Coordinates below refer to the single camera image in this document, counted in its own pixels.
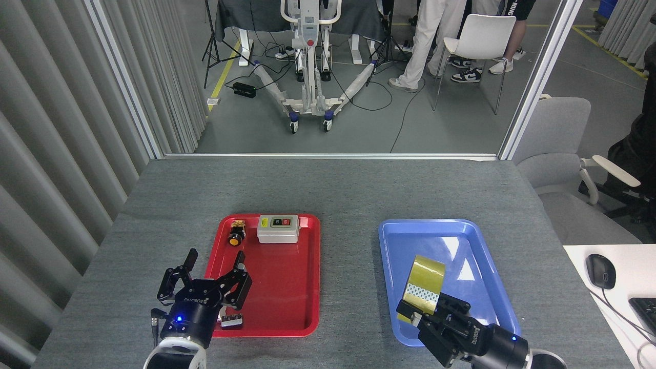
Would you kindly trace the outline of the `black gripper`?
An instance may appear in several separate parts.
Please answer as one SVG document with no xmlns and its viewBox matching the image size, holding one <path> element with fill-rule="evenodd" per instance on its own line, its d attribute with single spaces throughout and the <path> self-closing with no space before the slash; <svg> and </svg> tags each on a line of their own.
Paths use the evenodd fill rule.
<svg viewBox="0 0 656 369">
<path fill-rule="evenodd" d="M 396 311 L 417 327 L 418 339 L 443 367 L 452 367 L 459 355 L 456 341 L 446 336 L 450 327 L 460 329 L 461 360 L 472 368 L 527 368 L 528 342 L 496 324 L 472 324 L 469 308 L 466 301 L 442 293 L 433 313 L 405 300 L 400 300 Z"/>
<path fill-rule="evenodd" d="M 216 280 L 192 280 L 190 271 L 198 258 L 190 249 L 183 264 L 168 268 L 157 292 L 161 303 L 173 303 L 160 338 L 187 338 L 208 348 L 221 306 L 241 310 L 252 285 L 252 278 L 244 265 L 244 251 L 237 253 L 232 270 Z M 183 287 L 174 288 L 182 279 Z"/>
</svg>

